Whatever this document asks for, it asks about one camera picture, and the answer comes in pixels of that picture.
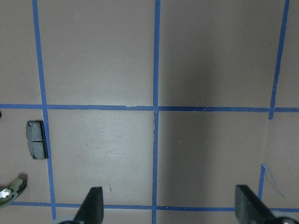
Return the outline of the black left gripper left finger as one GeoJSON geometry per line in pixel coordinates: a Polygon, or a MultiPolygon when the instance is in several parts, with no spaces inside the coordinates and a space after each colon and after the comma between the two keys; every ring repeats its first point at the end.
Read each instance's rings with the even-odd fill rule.
{"type": "Polygon", "coordinates": [[[73,219],[75,224],[101,224],[104,218],[102,187],[92,187],[73,219]]]}

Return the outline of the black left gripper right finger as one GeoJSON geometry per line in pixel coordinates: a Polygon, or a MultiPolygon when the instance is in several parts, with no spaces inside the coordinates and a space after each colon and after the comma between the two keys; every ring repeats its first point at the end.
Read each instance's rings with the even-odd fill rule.
{"type": "Polygon", "coordinates": [[[247,185],[235,187],[235,216],[240,224],[275,224],[277,219],[247,185]]]}

